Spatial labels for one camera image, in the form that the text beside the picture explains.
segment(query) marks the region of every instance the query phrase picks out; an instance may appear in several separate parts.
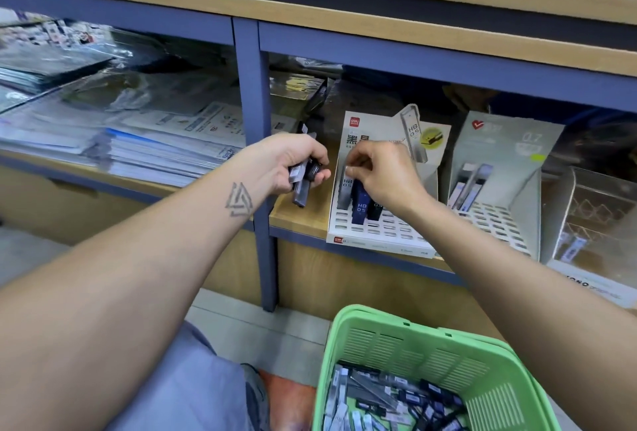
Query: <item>wrist tattoo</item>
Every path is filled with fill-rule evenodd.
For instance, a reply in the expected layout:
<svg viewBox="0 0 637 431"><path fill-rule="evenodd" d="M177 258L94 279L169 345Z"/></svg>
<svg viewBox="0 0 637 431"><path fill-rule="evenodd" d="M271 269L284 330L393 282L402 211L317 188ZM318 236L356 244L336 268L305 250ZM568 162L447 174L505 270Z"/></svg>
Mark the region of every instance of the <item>wrist tattoo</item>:
<svg viewBox="0 0 637 431"><path fill-rule="evenodd" d="M226 208L230 210L230 216L250 216L252 214L252 198L243 183L233 183L233 189L228 196Z"/></svg>

